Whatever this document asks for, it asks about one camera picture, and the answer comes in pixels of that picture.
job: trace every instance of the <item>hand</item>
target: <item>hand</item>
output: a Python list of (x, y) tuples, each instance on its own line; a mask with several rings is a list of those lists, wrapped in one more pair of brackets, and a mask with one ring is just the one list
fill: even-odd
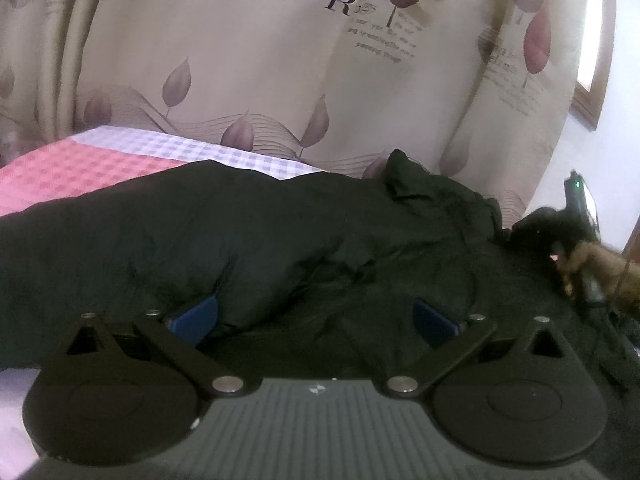
[(558, 260), (558, 271), (565, 282), (572, 274), (588, 270), (600, 283), (607, 298), (616, 293), (618, 307), (634, 317), (640, 316), (640, 266), (630, 263), (620, 254), (594, 242), (580, 242), (568, 260)]

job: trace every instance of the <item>checkered fabric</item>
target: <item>checkered fabric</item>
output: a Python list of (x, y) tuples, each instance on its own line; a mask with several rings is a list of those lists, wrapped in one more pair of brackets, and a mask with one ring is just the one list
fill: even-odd
[(233, 168), (260, 171), (279, 180), (321, 171), (296, 160), (284, 160), (274, 156), (243, 152), (235, 148), (209, 144), (200, 140), (185, 139), (133, 128), (102, 126), (95, 130), (77, 134), (72, 139), (75, 142), (88, 144), (96, 148), (108, 148), (133, 155), (172, 158), (183, 162), (216, 160)]
[(0, 168), (0, 216), (196, 160), (216, 160), (281, 180), (320, 171), (300, 162), (199, 140), (102, 127), (48, 144)]

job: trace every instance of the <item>blue gripper pad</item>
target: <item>blue gripper pad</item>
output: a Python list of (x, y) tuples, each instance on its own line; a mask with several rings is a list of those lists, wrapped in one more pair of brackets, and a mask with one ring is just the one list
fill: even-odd
[(185, 343), (196, 346), (215, 327), (218, 321), (218, 302), (215, 296), (188, 304), (165, 319), (169, 332)]
[(423, 300), (414, 301), (414, 328), (431, 348), (460, 334), (460, 328)]

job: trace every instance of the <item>white wall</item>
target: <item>white wall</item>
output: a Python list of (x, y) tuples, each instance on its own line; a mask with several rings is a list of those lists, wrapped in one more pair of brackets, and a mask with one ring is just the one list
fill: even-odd
[(562, 183), (580, 173), (598, 205), (602, 241), (622, 250), (640, 216), (640, 0), (617, 0), (609, 86), (590, 132), (572, 111), (527, 211), (564, 207)]

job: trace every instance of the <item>gray ribbed surface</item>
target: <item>gray ribbed surface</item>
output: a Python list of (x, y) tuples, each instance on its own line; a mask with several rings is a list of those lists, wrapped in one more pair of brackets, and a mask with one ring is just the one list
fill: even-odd
[(47, 458), (24, 480), (605, 480), (585, 461), (543, 471), (484, 464), (453, 447), (422, 408), (370, 381), (264, 381), (214, 402), (190, 436), (152, 460), (89, 468)]

